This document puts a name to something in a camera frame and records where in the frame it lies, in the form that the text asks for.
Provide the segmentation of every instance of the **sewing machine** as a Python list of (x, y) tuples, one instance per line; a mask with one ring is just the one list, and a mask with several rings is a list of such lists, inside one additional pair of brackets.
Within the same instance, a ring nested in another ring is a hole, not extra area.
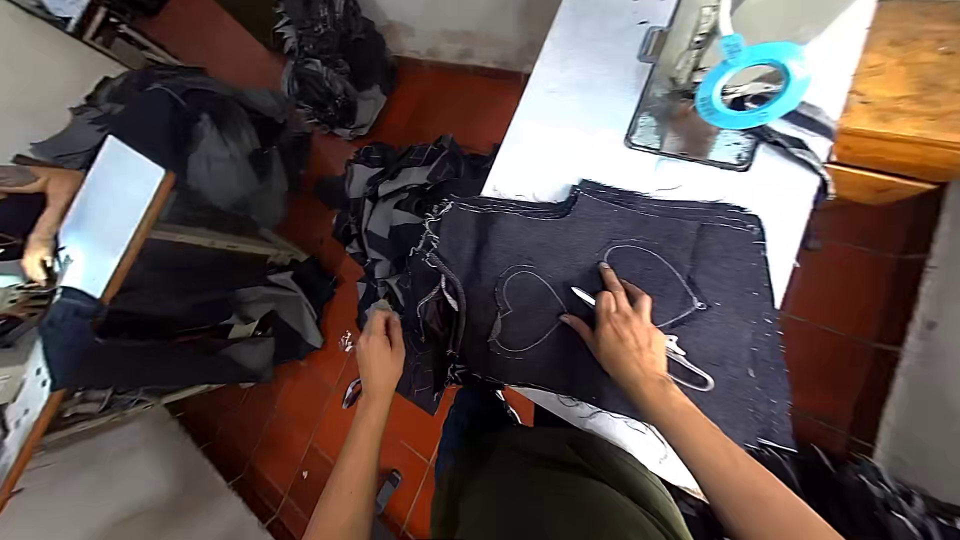
[[(626, 133), (627, 146), (736, 171), (749, 169), (757, 139), (708, 123), (694, 106), (698, 85), (723, 60), (718, 23), (724, 10), (732, 9), (733, 29), (748, 45), (784, 41), (805, 45), (851, 2), (742, 0), (726, 7), (719, 0), (681, 0), (668, 24), (638, 22), (646, 27), (646, 35), (637, 59), (653, 69)], [(749, 67), (724, 79), (722, 99), (728, 105), (738, 98), (775, 96), (787, 82), (770, 65)]]

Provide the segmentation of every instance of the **person's right hand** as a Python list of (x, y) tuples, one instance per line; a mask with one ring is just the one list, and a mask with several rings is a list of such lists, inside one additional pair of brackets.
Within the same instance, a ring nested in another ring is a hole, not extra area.
[(666, 337), (650, 318), (653, 300), (618, 279), (606, 262), (600, 263), (600, 275), (607, 290), (596, 296), (596, 330), (575, 315), (560, 318), (584, 338), (613, 380), (650, 403), (664, 389), (676, 389), (666, 371)]
[(357, 340), (357, 367), (363, 384), (361, 399), (389, 406), (403, 374), (403, 356), (400, 317), (388, 307), (374, 309)]

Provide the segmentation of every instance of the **hand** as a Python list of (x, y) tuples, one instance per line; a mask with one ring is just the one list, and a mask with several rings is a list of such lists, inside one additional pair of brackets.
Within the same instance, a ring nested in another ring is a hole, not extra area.
[(667, 376), (666, 337), (651, 321), (653, 300), (636, 285), (617, 278), (606, 262), (600, 275), (607, 290), (597, 295), (596, 330), (579, 317), (561, 320), (580, 334), (604, 370), (643, 403), (654, 403), (662, 391), (676, 390)]
[(27, 237), (27, 243), (23, 246), (23, 258), (20, 265), (23, 272), (32, 281), (47, 284), (47, 268), (54, 264), (53, 237), (44, 237), (31, 234)]
[(361, 399), (389, 404), (403, 373), (403, 357), (400, 317), (391, 309), (378, 307), (367, 319), (367, 326), (357, 341), (357, 366), (363, 384)]

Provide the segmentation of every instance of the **metal scissors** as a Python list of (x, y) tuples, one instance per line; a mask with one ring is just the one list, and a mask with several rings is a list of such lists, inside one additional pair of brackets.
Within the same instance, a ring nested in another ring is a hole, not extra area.
[[(587, 293), (584, 289), (580, 287), (570, 287), (570, 290), (572, 290), (573, 294), (577, 295), (577, 297), (580, 298), (580, 300), (583, 300), (584, 304), (587, 304), (590, 307), (596, 307), (597, 305), (596, 299), (593, 298), (593, 296)], [(673, 334), (666, 335), (666, 357), (677, 362), (678, 364), (682, 365), (686, 369), (702, 377), (706, 381), (705, 384), (698, 386), (696, 384), (687, 382), (686, 380), (679, 379), (672, 373), (667, 372), (667, 375), (670, 376), (670, 379), (673, 379), (674, 382), (676, 382), (677, 384), (682, 384), (687, 388), (692, 388), (700, 392), (709, 392), (710, 390), (713, 389), (713, 386), (715, 386), (716, 383), (714, 382), (713, 377), (709, 375), (709, 373), (693, 365), (692, 363), (690, 363), (690, 360), (686, 359), (686, 351), (684, 351), (683, 349), (680, 348), (679, 345), (677, 345), (676, 335), (673, 335)]]

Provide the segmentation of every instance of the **blue jeans leg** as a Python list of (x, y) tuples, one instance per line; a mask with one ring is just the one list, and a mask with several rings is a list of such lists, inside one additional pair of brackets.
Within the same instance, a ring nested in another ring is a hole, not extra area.
[(453, 456), (484, 436), (515, 426), (507, 405), (490, 389), (464, 386), (457, 390), (453, 406), (446, 415), (444, 431), (437, 449), (434, 471), (437, 479), (453, 462)]

